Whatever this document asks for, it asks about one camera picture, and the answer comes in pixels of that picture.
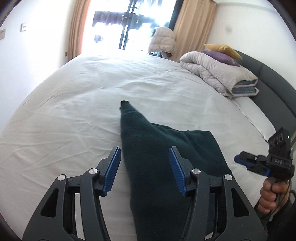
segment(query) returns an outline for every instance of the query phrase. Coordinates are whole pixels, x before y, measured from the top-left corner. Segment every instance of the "finger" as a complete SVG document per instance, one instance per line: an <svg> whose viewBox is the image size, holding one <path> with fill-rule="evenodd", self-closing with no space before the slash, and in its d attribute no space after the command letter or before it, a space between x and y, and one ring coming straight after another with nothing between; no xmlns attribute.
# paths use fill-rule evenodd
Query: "finger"
<svg viewBox="0 0 296 241"><path fill-rule="evenodd" d="M261 204L258 205L258 210L262 213L265 213L265 214L270 212L269 209L264 208Z"/></svg>
<svg viewBox="0 0 296 241"><path fill-rule="evenodd" d="M271 188L271 184L270 184L270 181L268 179L266 179L263 183L263 188L265 191L269 191L270 188Z"/></svg>
<svg viewBox="0 0 296 241"><path fill-rule="evenodd" d="M276 194L272 191L265 191L263 188L260 190L261 197L269 202L274 202L276 200Z"/></svg>
<svg viewBox="0 0 296 241"><path fill-rule="evenodd" d="M289 187L289 184L285 182L275 183L272 185L272 191L275 193L285 194L287 192L288 187Z"/></svg>
<svg viewBox="0 0 296 241"><path fill-rule="evenodd" d="M275 202L269 202L267 200L265 200L264 198L260 198L259 203L265 208L265 209L269 209L272 210L276 207L276 203Z"/></svg>

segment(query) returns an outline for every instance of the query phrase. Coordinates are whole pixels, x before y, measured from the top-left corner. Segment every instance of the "gray upholstered headboard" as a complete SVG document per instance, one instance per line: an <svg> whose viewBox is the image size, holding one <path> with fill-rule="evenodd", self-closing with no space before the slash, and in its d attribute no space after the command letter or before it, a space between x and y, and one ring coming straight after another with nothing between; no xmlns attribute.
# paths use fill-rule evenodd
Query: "gray upholstered headboard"
<svg viewBox="0 0 296 241"><path fill-rule="evenodd" d="M273 124L276 131L284 127L296 141L296 90L277 72L260 61L237 51L242 60L237 62L253 72L259 79L257 96L251 99Z"/></svg>

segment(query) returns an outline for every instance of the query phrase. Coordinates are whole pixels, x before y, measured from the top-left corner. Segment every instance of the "light switch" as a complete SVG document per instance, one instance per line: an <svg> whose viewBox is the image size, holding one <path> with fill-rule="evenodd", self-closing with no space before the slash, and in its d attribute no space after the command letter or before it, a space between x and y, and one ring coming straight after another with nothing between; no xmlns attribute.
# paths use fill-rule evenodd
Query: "light switch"
<svg viewBox="0 0 296 241"><path fill-rule="evenodd" d="M0 40L4 39L6 36L6 29L0 30Z"/></svg>
<svg viewBox="0 0 296 241"><path fill-rule="evenodd" d="M22 23L21 27L20 27L20 31L26 31L27 30L27 24L26 23Z"/></svg>

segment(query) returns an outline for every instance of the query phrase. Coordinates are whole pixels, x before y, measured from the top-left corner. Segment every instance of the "folded duvet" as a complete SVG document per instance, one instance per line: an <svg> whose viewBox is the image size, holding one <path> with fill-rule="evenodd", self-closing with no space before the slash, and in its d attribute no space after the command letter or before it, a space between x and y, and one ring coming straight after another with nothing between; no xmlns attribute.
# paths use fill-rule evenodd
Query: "folded duvet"
<svg viewBox="0 0 296 241"><path fill-rule="evenodd" d="M257 95L258 78L243 66L231 66L201 52L188 52L180 58L181 66L202 78L224 96Z"/></svg>

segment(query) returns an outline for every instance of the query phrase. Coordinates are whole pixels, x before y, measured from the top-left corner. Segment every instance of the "glass door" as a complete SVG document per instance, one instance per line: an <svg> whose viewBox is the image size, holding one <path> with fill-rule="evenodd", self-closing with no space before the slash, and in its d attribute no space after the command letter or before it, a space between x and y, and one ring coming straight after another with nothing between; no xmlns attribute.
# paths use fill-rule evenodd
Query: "glass door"
<svg viewBox="0 0 296 241"><path fill-rule="evenodd" d="M155 27L168 26L176 0L92 0L82 52L123 49L147 53Z"/></svg>
<svg viewBox="0 0 296 241"><path fill-rule="evenodd" d="M169 26L176 0L132 0L132 16L122 49L148 52L155 27Z"/></svg>

